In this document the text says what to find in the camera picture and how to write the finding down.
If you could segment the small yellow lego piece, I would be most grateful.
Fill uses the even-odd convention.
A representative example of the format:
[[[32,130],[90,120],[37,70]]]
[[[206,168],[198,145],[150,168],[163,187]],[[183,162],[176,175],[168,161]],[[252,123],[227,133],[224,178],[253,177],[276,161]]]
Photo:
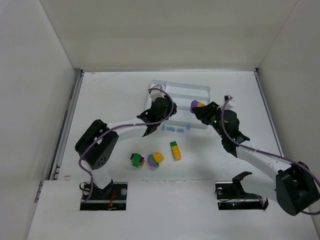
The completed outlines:
[[[204,107],[204,106],[205,106],[205,104],[202,103],[202,102],[198,102],[198,103],[197,103],[197,107]]]

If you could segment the purple round lego piece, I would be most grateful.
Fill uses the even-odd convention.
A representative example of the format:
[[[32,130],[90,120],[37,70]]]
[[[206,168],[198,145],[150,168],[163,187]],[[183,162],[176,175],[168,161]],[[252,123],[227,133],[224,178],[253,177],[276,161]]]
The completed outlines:
[[[200,103],[200,102],[197,101],[197,100],[193,100],[193,101],[191,102],[191,104],[190,104],[190,112],[191,112],[192,114],[194,113],[193,108],[197,108],[199,103]]]

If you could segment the green lego brick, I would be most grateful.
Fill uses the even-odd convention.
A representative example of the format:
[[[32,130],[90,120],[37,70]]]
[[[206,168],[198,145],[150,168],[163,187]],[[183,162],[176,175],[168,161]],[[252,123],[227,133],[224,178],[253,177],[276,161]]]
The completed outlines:
[[[170,142],[170,146],[171,146],[171,147],[177,146],[177,142],[176,142],[176,141]]]

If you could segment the yellow long lego brick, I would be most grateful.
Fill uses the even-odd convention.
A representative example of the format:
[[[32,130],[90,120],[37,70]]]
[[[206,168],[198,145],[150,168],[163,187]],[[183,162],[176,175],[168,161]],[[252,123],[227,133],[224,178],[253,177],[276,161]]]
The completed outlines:
[[[173,153],[173,157],[175,160],[180,160],[182,158],[181,152],[180,152],[180,148],[178,145],[174,145],[171,147],[172,149],[172,153]]]

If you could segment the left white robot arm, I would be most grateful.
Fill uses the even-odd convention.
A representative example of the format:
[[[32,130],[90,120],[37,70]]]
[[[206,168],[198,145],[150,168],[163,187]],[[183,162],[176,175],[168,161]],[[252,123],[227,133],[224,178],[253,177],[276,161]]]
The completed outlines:
[[[131,138],[146,137],[157,130],[162,122],[177,112],[177,105],[169,96],[158,97],[151,107],[135,118],[122,123],[107,124],[95,120],[75,144],[79,167],[89,174],[88,201],[93,191],[106,197],[111,193],[113,180],[104,165],[108,162],[116,143]]]

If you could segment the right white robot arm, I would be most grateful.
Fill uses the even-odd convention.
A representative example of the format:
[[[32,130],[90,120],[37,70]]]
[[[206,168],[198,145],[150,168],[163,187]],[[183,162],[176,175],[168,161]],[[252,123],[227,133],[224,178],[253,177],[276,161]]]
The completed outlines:
[[[291,216],[303,213],[320,199],[319,180],[304,163],[257,149],[250,138],[240,132],[237,114],[226,108],[231,100],[228,97],[224,105],[215,102],[204,105],[193,100],[190,112],[204,125],[213,127],[229,154],[250,163],[269,177],[268,181],[263,181],[248,178],[250,171],[238,174],[232,179],[235,198],[254,194],[277,202]]]

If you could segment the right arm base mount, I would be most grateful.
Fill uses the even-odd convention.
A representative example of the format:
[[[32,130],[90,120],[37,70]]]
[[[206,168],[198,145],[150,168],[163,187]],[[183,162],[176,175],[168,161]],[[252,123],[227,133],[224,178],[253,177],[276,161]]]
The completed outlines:
[[[220,211],[262,210],[269,206],[268,198],[245,192],[241,181],[250,176],[250,171],[244,171],[232,178],[231,181],[216,181],[214,196]]]

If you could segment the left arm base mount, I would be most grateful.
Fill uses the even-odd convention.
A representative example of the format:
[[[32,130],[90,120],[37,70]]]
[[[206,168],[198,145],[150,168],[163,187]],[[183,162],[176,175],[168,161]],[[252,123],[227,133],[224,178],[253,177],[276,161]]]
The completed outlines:
[[[127,182],[114,182],[106,190],[100,190],[95,185],[91,192],[91,184],[82,182],[80,200],[81,211],[125,211],[127,206]]]

